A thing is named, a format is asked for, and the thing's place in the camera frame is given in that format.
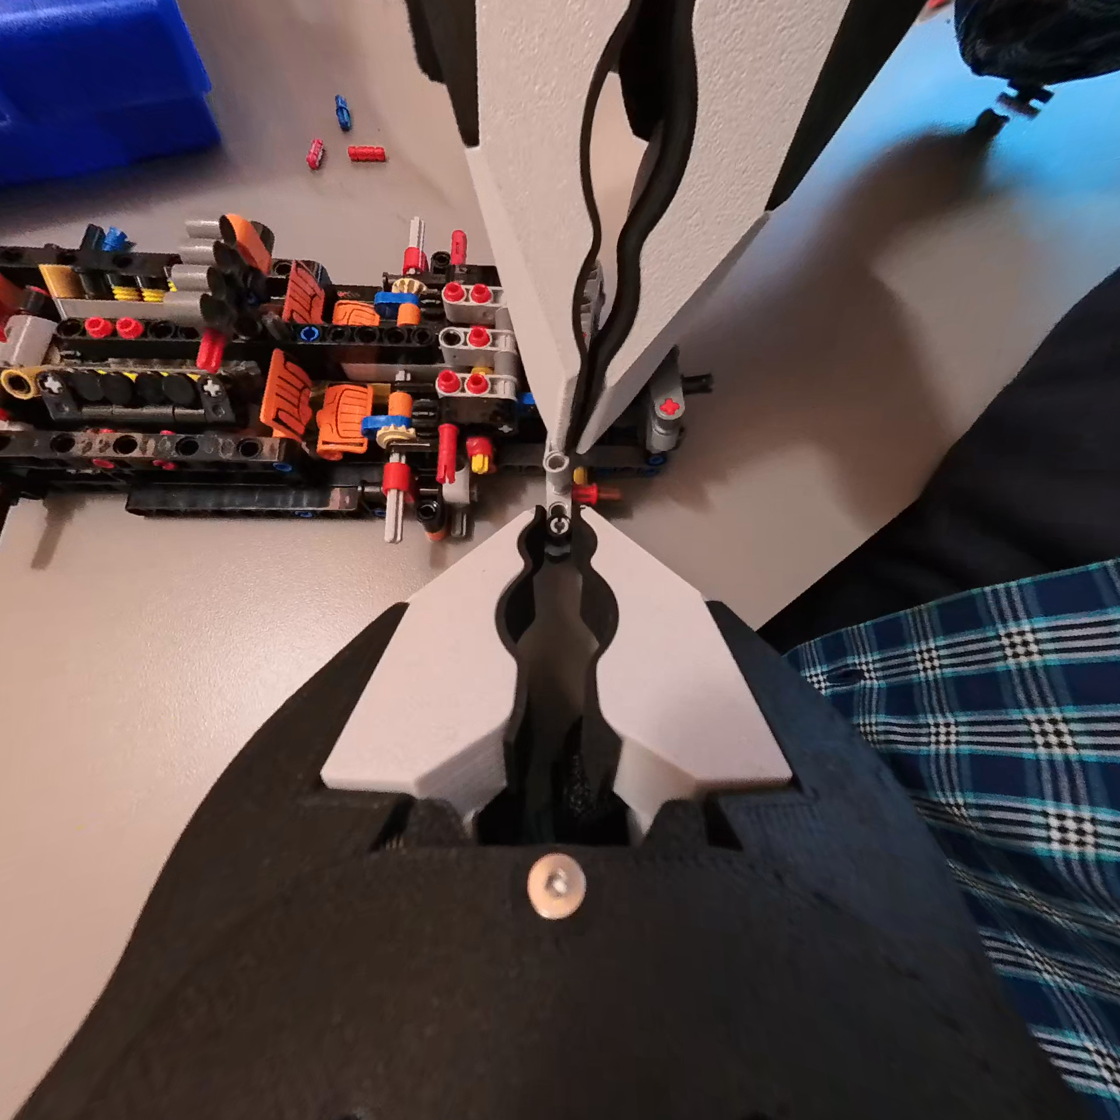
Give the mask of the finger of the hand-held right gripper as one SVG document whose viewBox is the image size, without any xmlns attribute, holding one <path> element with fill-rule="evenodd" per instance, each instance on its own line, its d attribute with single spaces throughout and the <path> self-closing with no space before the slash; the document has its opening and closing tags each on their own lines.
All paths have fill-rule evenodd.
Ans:
<svg viewBox="0 0 1120 1120">
<path fill-rule="evenodd" d="M 618 284 L 586 367 L 586 451 L 672 345 L 686 305 L 763 215 L 847 2 L 684 2 L 667 120 L 617 240 Z"/>
<path fill-rule="evenodd" d="M 569 449 L 577 280 L 592 247 L 583 114 L 626 1 L 478 1 L 479 141 L 468 149 L 503 300 L 552 445 Z"/>
</svg>

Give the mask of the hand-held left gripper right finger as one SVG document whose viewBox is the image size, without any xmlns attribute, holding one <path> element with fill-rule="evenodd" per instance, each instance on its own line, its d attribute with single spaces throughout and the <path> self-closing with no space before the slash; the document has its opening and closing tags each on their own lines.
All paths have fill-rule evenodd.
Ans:
<svg viewBox="0 0 1120 1120">
<path fill-rule="evenodd" d="M 598 512 L 589 570 L 617 620 L 594 666 L 597 707 L 621 741 L 608 780 L 638 841 L 667 801 L 777 790 L 791 767 L 701 592 Z"/>
</svg>

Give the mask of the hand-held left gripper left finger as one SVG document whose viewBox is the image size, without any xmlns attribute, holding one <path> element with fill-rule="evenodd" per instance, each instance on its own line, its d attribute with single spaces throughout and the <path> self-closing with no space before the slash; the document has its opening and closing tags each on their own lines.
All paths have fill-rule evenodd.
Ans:
<svg viewBox="0 0 1120 1120">
<path fill-rule="evenodd" d="M 501 791 L 516 666 L 497 607 L 524 570 L 517 544 L 534 517 L 519 514 L 406 600 L 321 767 L 328 789 L 444 801 L 463 819 Z"/>
</svg>

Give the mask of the black lego technic model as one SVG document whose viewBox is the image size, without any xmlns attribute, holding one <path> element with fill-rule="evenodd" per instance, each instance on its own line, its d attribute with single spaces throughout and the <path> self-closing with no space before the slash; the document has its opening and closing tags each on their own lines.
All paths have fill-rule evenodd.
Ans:
<svg viewBox="0 0 1120 1120">
<path fill-rule="evenodd" d="M 491 264 L 463 231 L 397 272 L 339 285 L 236 214 L 168 254 L 116 227 L 2 245 L 2 521 L 22 500 L 119 494 L 166 519 L 377 520 L 467 539 L 479 485 L 564 471 L 584 506 L 657 476 L 713 390 L 676 350 L 584 454 L 549 437 Z"/>
</svg>

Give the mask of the blue plaid shirt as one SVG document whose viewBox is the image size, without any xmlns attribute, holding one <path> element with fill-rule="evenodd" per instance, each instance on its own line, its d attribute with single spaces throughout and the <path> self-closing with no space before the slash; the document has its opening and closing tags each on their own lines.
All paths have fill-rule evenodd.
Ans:
<svg viewBox="0 0 1120 1120">
<path fill-rule="evenodd" d="M 892 769 L 984 952 L 1093 1117 L 1118 1116 L 1118 565 L 987 586 L 786 655 Z"/>
</svg>

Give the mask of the black trousers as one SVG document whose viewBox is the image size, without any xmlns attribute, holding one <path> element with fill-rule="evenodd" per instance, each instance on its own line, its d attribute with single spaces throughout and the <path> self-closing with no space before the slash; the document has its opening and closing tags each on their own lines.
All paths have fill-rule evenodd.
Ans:
<svg viewBox="0 0 1120 1120">
<path fill-rule="evenodd" d="M 1118 272 L 1048 332 L 919 495 L 761 627 L 777 651 L 1118 555 Z"/>
</svg>

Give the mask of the blue plastic bin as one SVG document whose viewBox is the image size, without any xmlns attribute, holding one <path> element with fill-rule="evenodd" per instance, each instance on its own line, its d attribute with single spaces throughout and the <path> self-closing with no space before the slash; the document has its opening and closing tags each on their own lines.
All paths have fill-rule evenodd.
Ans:
<svg viewBox="0 0 1120 1120">
<path fill-rule="evenodd" d="M 1 4 L 1 184 L 213 147 L 209 80 L 174 1 Z"/>
</svg>

